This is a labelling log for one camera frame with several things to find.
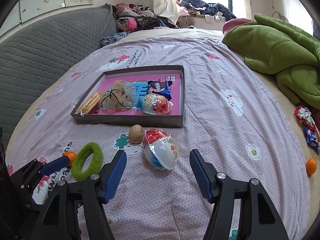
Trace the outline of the dark patterned cloth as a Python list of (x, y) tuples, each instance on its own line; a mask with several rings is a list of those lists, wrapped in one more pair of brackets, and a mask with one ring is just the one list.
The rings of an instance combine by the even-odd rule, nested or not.
[(103, 48), (104, 46), (107, 46), (109, 44), (116, 43), (125, 37), (127, 37), (127, 32), (114, 33), (108, 37), (104, 37), (100, 40), (100, 48)]

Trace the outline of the red blue toy egg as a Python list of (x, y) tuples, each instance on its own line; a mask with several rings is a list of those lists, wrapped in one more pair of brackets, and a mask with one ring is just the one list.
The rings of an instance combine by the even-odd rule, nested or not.
[(173, 137), (162, 129), (145, 131), (143, 149), (147, 161), (158, 170), (173, 170), (180, 157)]

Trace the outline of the brown walnut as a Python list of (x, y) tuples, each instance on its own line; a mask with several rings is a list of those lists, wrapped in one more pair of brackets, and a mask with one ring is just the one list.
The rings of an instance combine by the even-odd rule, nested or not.
[(131, 144), (140, 144), (144, 138), (144, 131), (142, 126), (140, 125), (133, 125), (129, 129), (129, 142)]

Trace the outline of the clothes pile by headboard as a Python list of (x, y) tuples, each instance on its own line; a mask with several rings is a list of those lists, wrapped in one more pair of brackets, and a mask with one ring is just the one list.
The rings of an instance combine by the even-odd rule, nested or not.
[(157, 16), (150, 7), (141, 4), (118, 3), (112, 6), (116, 19), (117, 31), (133, 33), (157, 28), (177, 29), (172, 20)]

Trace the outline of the orange tangerine with leaf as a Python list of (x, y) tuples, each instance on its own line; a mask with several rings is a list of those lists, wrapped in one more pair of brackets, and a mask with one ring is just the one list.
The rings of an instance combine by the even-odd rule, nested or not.
[(75, 161), (75, 159), (76, 159), (77, 153), (76, 152), (67, 151), (67, 152), (65, 152), (63, 154), (63, 156), (66, 156), (69, 159), (69, 163), (68, 163), (67, 166), (72, 166), (73, 161)]

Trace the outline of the beige mesh drawstring pouch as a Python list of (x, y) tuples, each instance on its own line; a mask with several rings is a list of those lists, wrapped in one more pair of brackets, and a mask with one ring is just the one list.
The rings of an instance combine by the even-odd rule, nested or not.
[(111, 88), (104, 92), (101, 105), (103, 109), (117, 111), (134, 107), (136, 101), (135, 86), (127, 81), (116, 80)]

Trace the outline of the lilac strawberry bedsheet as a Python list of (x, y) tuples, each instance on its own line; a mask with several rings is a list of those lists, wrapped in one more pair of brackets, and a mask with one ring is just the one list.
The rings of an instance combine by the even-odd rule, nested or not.
[[(161, 65), (181, 65), (185, 75), (183, 127), (169, 129), (180, 155), (172, 171), (155, 169), (137, 147), (127, 146), (127, 126), (80, 125), (71, 116), (103, 71)], [(259, 179), (289, 239), (305, 235), (310, 181), (298, 138), (268, 88), (214, 39), (147, 38), (93, 52), (33, 111), (7, 149), (7, 162), (17, 170), (89, 142), (100, 145), (106, 163), (119, 149), (129, 152), (116, 195), (105, 206), (116, 239), (203, 238), (213, 207), (189, 164), (195, 148), (233, 179)]]

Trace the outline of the red candy wrapper pack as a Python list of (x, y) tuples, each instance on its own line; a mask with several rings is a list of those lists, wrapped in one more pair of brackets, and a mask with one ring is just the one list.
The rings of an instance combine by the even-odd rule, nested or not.
[(308, 109), (308, 107), (305, 107), (303, 105), (300, 105), (298, 107), (296, 107), (296, 109), (294, 110), (294, 116), (305, 126), (307, 126), (308, 128), (310, 128), (311, 130), (313, 130), (316, 135), (317, 138), (319, 140), (319, 129), (316, 126), (315, 121), (313, 120), (312, 116), (311, 116), (311, 112)]

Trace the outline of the clothes pile on windowsill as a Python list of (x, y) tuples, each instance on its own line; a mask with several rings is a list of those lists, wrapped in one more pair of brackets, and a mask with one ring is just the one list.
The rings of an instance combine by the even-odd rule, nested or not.
[(184, 7), (189, 15), (193, 17), (209, 15), (223, 21), (229, 21), (236, 18), (227, 7), (220, 3), (206, 3), (202, 0), (176, 0), (176, 3), (180, 7)]

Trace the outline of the dark shallow box tray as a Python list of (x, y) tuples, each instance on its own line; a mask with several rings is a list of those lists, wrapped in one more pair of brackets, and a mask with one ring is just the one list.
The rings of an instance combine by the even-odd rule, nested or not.
[(79, 124), (183, 127), (185, 99), (181, 65), (105, 71), (72, 110)]

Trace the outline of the small orange tangerine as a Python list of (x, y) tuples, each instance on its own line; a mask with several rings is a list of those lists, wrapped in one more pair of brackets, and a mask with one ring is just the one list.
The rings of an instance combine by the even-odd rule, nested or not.
[(306, 162), (306, 172), (308, 176), (311, 176), (316, 172), (316, 170), (317, 170), (317, 161), (314, 157), (312, 157)]

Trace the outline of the pink and blue book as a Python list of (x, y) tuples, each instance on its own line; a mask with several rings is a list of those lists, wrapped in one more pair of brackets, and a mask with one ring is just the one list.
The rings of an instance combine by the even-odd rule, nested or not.
[[(101, 81), (100, 85), (97, 88), (97, 92), (104, 92), (109, 90), (116, 80), (123, 80), (129, 83), (132, 83), (136, 88), (136, 99), (141, 96), (145, 96), (148, 90), (148, 81), (172, 81), (172, 85), (169, 88), (170, 95), (172, 97), (171, 101), (174, 106), (169, 114), (167, 115), (182, 115), (182, 102), (181, 96), (183, 95), (182, 89), (182, 76), (180, 73), (172, 74), (172, 75), (165, 75), (165, 74), (153, 74), (153, 75), (133, 75), (133, 76), (125, 76), (125, 77), (115, 77), (115, 78), (106, 78), (104, 77)], [(139, 111), (136, 108), (136, 104), (132, 108), (123, 108), (117, 111), (109, 111), (107, 109), (103, 109), (102, 105), (100, 104), (95, 111), (95, 114), (99, 115), (144, 115), (146, 113)]]

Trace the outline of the yellow wafer snack pack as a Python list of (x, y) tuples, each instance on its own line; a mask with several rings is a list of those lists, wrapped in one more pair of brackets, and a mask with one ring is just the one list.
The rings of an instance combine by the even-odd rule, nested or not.
[(102, 97), (103, 92), (94, 93), (75, 113), (80, 115), (88, 114), (101, 101)]

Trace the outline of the blue oreo cookie pack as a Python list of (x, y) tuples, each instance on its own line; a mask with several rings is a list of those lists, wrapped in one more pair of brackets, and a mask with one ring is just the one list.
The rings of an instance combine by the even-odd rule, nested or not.
[(148, 81), (148, 90), (147, 94), (158, 94), (164, 96), (166, 99), (171, 100), (169, 88), (172, 85), (172, 81)]

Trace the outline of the green fleece blanket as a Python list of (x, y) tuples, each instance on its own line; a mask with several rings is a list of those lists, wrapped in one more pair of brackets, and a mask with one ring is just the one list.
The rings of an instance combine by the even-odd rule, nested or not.
[(274, 75), (295, 105), (319, 109), (319, 41), (288, 22), (263, 14), (229, 30), (222, 40), (256, 72)]

